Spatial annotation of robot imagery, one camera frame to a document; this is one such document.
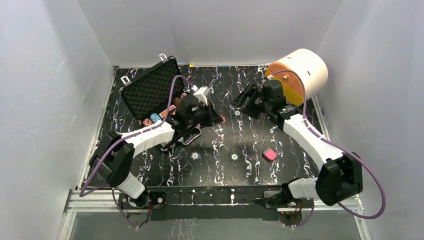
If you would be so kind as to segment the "blue white poker chip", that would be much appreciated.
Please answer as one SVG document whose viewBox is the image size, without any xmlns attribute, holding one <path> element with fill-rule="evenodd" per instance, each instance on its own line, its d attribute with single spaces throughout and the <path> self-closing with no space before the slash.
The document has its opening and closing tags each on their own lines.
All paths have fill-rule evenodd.
<svg viewBox="0 0 424 240">
<path fill-rule="evenodd" d="M 200 154 L 198 152 L 192 152 L 190 157 L 192 160 L 198 160 L 200 158 Z"/>
</svg>

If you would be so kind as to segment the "green poker chip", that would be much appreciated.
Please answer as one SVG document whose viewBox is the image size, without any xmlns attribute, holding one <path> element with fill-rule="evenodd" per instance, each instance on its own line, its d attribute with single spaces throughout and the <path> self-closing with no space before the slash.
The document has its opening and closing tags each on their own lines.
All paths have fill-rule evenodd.
<svg viewBox="0 0 424 240">
<path fill-rule="evenodd" d="M 238 161 L 239 156 L 237 154 L 233 153 L 233 154 L 231 154 L 230 158 L 233 162 L 236 162 L 236 161 Z"/>
</svg>

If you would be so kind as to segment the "black poker chip case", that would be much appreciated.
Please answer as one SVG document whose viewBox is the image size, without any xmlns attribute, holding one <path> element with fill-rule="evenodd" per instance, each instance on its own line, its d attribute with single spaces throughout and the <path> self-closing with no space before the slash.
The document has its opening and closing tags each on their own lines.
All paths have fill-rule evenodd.
<svg viewBox="0 0 424 240">
<path fill-rule="evenodd" d="M 120 96 L 128 107 L 131 114 L 137 120 L 149 119 L 153 113 L 160 114 L 164 110 L 169 110 L 174 105 L 173 100 L 180 97 L 182 93 L 192 95 L 191 83 L 181 75 L 177 59 L 174 56 L 165 58 L 147 69 L 140 76 L 131 80 L 120 92 Z M 163 151 L 180 144 L 190 145 L 201 134 L 201 128 L 195 129 L 188 138 L 173 145 L 157 145 Z"/>
</svg>

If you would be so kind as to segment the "red playing card deck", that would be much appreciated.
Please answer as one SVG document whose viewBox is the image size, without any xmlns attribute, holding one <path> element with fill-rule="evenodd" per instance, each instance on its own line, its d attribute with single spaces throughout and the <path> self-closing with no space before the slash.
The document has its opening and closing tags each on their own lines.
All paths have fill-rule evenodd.
<svg viewBox="0 0 424 240">
<path fill-rule="evenodd" d="M 169 110 L 171 111 L 171 115 L 175 115 L 175 113 L 173 112 L 173 110 L 176 108 L 176 106 L 175 105 L 171 105 L 170 107 L 169 107 Z M 164 111 L 162 111 L 160 114 L 159 114 L 159 116 L 163 119 L 165 116 L 166 116 L 166 114 L 168 113 L 168 110 L 164 110 Z"/>
</svg>

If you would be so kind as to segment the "dark red poker chip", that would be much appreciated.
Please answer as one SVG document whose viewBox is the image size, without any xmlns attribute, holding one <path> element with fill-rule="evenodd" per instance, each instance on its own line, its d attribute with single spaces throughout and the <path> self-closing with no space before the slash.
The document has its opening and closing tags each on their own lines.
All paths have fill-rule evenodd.
<svg viewBox="0 0 424 240">
<path fill-rule="evenodd" d="M 221 124 L 225 124 L 226 123 L 226 117 L 225 116 L 223 116 L 223 115 L 221 115 L 220 116 L 221 117 Z"/>
</svg>

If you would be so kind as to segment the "brown chip row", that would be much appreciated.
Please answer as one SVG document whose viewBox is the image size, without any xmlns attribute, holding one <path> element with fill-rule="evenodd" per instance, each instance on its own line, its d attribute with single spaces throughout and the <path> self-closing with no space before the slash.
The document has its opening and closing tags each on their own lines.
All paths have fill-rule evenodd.
<svg viewBox="0 0 424 240">
<path fill-rule="evenodd" d="M 179 106 L 180 104 L 181 104 L 181 102 L 182 102 L 182 98 L 180 98 L 180 97 L 176 97 L 174 100 L 173 100 L 173 104 L 175 105 L 175 106 Z"/>
</svg>

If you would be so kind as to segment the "pink dealer button block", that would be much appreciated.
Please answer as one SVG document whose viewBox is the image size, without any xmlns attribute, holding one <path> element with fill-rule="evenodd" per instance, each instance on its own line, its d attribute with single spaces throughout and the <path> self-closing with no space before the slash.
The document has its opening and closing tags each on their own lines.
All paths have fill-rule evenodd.
<svg viewBox="0 0 424 240">
<path fill-rule="evenodd" d="M 262 156 L 269 162 L 273 162 L 277 158 L 277 153 L 271 149 L 267 148 L 263 153 Z"/>
</svg>

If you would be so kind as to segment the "blue orange chip row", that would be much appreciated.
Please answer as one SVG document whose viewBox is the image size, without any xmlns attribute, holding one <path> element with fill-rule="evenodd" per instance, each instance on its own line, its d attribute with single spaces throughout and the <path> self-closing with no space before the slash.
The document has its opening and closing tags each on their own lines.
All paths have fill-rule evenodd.
<svg viewBox="0 0 424 240">
<path fill-rule="evenodd" d="M 158 115 L 157 113 L 153 113 L 150 115 L 149 119 L 154 123 L 159 123 L 162 121 L 162 118 L 160 115 Z"/>
</svg>

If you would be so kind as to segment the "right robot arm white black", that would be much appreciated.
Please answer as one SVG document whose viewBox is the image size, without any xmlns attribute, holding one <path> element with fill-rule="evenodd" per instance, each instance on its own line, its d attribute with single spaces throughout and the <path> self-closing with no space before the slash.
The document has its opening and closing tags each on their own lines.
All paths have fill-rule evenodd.
<svg viewBox="0 0 424 240">
<path fill-rule="evenodd" d="M 283 87 L 277 80 L 267 80 L 261 87 L 250 83 L 230 105 L 251 118 L 267 114 L 269 120 L 293 138 L 319 168 L 315 178 L 295 178 L 281 186 L 281 192 L 266 201 L 279 200 L 295 207 L 301 199 L 321 200 L 333 206 L 363 191 L 362 166 L 355 155 L 329 145 L 301 109 L 287 103 Z"/>
</svg>

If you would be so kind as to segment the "red green chip row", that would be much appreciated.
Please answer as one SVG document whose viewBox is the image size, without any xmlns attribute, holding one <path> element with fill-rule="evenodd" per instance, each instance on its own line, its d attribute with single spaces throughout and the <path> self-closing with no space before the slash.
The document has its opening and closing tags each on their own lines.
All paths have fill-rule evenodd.
<svg viewBox="0 0 424 240">
<path fill-rule="evenodd" d="M 149 127 L 149 126 L 153 125 L 153 124 L 154 124 L 154 122 L 153 122 L 151 119 L 146 118 L 146 119 L 144 119 L 144 120 L 142 120 L 142 121 L 141 121 L 141 124 L 142 124 L 144 127 Z"/>
</svg>

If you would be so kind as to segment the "round orange yellow drawer cabinet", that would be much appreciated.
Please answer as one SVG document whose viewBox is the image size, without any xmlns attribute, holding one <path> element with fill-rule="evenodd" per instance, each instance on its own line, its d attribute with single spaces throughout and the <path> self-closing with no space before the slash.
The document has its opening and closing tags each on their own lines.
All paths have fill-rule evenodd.
<svg viewBox="0 0 424 240">
<path fill-rule="evenodd" d="M 281 82 L 287 103 L 299 107 L 325 86 L 329 72 L 315 52 L 300 48 L 271 63 L 265 77 L 270 75 Z"/>
</svg>

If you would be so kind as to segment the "aluminium rail frame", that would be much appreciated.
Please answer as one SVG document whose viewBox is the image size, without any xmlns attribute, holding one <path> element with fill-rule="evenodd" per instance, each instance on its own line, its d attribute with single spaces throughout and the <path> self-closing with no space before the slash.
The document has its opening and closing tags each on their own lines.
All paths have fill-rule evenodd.
<svg viewBox="0 0 424 240">
<path fill-rule="evenodd" d="M 84 197 L 79 196 L 79 191 L 71 190 L 68 194 L 58 240 L 69 240 L 77 217 L 77 213 L 109 213 L 117 212 L 113 200 L 115 194 L 110 189 L 97 190 Z"/>
</svg>

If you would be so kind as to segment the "purple green chip row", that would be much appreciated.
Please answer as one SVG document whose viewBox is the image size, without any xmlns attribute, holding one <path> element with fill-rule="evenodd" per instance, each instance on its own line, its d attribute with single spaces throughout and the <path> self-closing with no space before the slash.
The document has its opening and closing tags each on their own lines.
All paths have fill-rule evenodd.
<svg viewBox="0 0 424 240">
<path fill-rule="evenodd" d="M 179 97 L 181 98 L 181 99 L 184 99 L 186 96 L 187 96 L 188 94 L 186 93 L 186 92 L 183 92 Z"/>
</svg>

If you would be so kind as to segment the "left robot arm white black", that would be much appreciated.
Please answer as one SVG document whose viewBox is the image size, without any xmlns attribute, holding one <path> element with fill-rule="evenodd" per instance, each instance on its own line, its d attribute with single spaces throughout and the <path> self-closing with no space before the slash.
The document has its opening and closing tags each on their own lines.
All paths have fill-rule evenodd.
<svg viewBox="0 0 424 240">
<path fill-rule="evenodd" d="M 165 111 L 159 122 L 127 133 L 110 132 L 89 160 L 92 174 L 98 174 L 111 188 L 130 197 L 137 208 L 149 203 L 147 188 L 131 173 L 133 159 L 155 146 L 181 143 L 194 130 L 212 127 L 224 121 L 208 100 L 185 96 L 174 109 Z"/>
</svg>

